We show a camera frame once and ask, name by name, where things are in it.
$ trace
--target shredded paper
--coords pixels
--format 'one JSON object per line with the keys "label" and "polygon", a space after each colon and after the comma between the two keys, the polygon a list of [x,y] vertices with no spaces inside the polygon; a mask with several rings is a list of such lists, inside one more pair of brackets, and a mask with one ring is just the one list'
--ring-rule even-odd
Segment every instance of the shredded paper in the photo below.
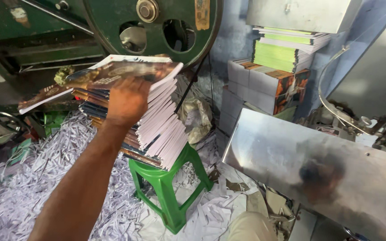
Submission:
{"label": "shredded paper", "polygon": [[[17,173],[0,183],[0,240],[27,240],[50,193],[96,134],[89,122],[80,112],[71,113],[60,131],[30,145]],[[239,177],[239,174],[219,163],[214,132],[202,139],[196,150],[208,174],[216,164],[222,170],[220,184],[214,185],[211,192],[199,196],[190,206],[187,224],[177,235],[167,231],[161,218],[133,196],[135,185],[127,159],[120,154],[89,240],[218,240],[227,231],[230,221],[245,211],[246,198],[240,194],[248,193],[226,189],[226,178]],[[191,164],[186,164],[176,174],[173,186],[180,203],[187,200],[198,181]],[[153,192],[148,193],[151,200],[157,200]]]}

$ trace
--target beige trousers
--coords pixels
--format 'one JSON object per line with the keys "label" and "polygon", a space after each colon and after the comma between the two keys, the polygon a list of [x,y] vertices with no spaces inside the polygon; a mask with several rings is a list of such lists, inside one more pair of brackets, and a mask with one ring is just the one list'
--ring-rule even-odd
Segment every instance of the beige trousers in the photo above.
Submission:
{"label": "beige trousers", "polygon": [[243,212],[230,224],[228,241],[276,241],[272,224],[261,213]]}

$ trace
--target green plastic stool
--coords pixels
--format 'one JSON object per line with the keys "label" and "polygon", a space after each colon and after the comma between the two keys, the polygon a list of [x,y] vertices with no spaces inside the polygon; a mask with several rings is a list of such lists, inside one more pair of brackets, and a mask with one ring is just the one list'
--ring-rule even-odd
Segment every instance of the green plastic stool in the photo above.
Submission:
{"label": "green plastic stool", "polygon": [[[186,163],[191,162],[195,173],[200,180],[200,184],[194,190],[193,194],[183,205],[179,206],[175,198],[172,180],[178,170]],[[205,168],[202,165],[199,155],[188,143],[184,146],[174,165],[169,172],[152,167],[141,162],[129,159],[129,168],[135,183],[135,196],[143,200],[151,209],[153,209],[163,220],[166,228],[174,234],[177,234],[186,224],[186,211],[201,191],[206,188],[211,191],[213,182],[209,180]],[[162,209],[152,203],[142,192],[143,180],[146,179],[156,191],[159,203]]]}

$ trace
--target stack of green books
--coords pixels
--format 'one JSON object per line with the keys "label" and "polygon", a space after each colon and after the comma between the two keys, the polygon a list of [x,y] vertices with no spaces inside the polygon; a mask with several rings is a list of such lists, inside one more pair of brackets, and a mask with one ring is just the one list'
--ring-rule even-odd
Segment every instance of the stack of green books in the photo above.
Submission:
{"label": "stack of green books", "polygon": [[255,27],[262,34],[254,41],[253,63],[296,73],[309,68],[318,49],[327,45],[330,35],[270,27]]}

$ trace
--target flywheel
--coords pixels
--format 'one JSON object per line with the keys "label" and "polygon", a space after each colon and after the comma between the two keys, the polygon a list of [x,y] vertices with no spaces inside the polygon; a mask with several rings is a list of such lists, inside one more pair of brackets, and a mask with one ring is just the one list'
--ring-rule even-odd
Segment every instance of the flywheel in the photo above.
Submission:
{"label": "flywheel", "polygon": [[223,0],[80,0],[85,18],[110,54],[169,55],[185,68],[211,49]]}

